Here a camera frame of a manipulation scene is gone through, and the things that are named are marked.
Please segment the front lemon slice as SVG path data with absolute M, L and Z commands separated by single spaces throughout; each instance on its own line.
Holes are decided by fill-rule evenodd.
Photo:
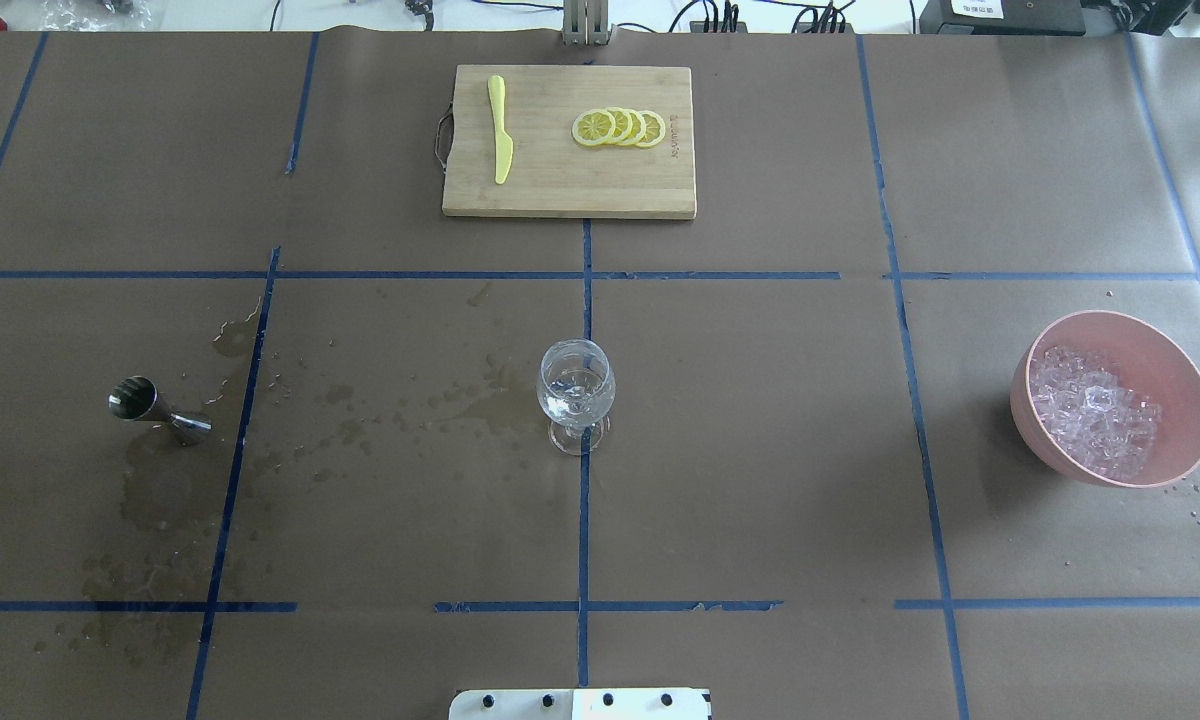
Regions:
M 580 146 L 602 146 L 614 140 L 618 122 L 610 110 L 586 110 L 574 119 L 571 133 Z

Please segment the lemon slice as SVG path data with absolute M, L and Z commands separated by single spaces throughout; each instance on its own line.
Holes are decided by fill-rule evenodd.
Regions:
M 605 108 L 608 116 L 613 119 L 612 132 L 610 132 L 608 145 L 623 145 L 629 140 L 635 131 L 635 120 L 626 108 Z
M 644 113 L 642 110 L 624 108 L 624 114 L 626 114 L 626 128 L 624 128 L 622 136 L 618 138 L 618 143 L 620 146 L 635 146 L 636 143 L 644 138 L 647 128 Z
M 632 140 L 632 146 L 637 146 L 637 149 L 658 146 L 664 140 L 665 133 L 667 133 L 667 122 L 655 110 L 638 110 L 638 118 L 644 132 L 640 134 L 637 140 Z
M 610 110 L 586 110 L 574 119 L 571 133 L 580 146 L 602 146 L 614 140 L 618 122 Z

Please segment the steel cocktail jigger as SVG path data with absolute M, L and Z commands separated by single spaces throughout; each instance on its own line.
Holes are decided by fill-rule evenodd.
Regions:
M 130 376 L 110 388 L 107 407 L 122 421 L 148 421 L 170 430 L 172 437 L 184 448 L 206 442 L 214 430 L 206 414 L 170 406 L 156 384 L 144 376 Z

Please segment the aluminium frame post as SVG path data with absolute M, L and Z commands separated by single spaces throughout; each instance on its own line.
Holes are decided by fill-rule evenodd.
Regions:
M 565 46 L 605 46 L 612 40 L 608 0 L 562 1 L 562 40 Z

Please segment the back lemon slice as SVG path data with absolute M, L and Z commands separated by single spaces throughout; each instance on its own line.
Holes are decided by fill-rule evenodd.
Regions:
M 658 146 L 664 140 L 665 133 L 667 133 L 667 122 L 655 110 L 638 110 L 638 118 L 644 132 L 640 134 L 637 140 L 632 140 L 632 146 L 637 146 L 637 149 Z

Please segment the black box device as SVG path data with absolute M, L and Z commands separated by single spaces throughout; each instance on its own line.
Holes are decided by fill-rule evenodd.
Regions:
M 1121 31 L 1103 8 L 1080 1 L 928 1 L 920 35 L 1100 37 Z

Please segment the bamboo cutting board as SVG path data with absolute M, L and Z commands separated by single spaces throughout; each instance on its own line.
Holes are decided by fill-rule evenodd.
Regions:
M 494 182 L 487 79 L 508 82 L 514 166 Z M 658 146 L 580 146 L 586 110 L 655 110 L 667 122 Z M 481 65 L 455 70 L 454 140 L 443 211 L 449 217 L 692 220 L 698 210 L 692 72 L 686 67 Z

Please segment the pink bowl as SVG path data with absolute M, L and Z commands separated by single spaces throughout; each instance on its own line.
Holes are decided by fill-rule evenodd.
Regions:
M 1122 388 L 1160 406 L 1156 442 L 1129 479 L 1108 478 L 1064 452 L 1031 402 L 1030 365 L 1052 347 L 1098 352 L 1115 364 Z M 1031 454 L 1048 468 L 1090 486 L 1153 490 L 1188 478 L 1200 466 L 1200 370 L 1166 334 L 1135 316 L 1088 310 L 1062 316 L 1024 352 L 1010 382 L 1010 416 Z

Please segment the pile of ice cubes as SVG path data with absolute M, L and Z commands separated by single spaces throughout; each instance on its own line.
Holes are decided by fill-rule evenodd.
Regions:
M 1088 472 L 1129 484 L 1148 464 L 1162 406 L 1127 388 L 1103 352 L 1048 347 L 1028 361 L 1028 396 L 1052 442 Z

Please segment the clear wine glass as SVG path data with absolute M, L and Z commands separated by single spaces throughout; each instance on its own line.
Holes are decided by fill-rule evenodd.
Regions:
M 550 442 L 563 454 L 592 454 L 612 427 L 617 378 L 602 348 L 568 338 L 546 348 L 535 377 L 536 398 L 550 420 Z

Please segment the white mounting base plate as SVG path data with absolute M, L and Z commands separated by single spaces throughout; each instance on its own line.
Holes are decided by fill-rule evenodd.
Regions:
M 449 719 L 713 719 L 708 689 L 688 686 L 472 689 Z

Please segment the yellow plastic knife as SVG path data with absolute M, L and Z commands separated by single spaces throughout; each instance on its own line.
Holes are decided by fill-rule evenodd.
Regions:
M 508 82 L 504 77 L 487 78 L 487 98 L 494 142 L 494 182 L 505 184 L 514 166 L 514 138 L 508 132 Z

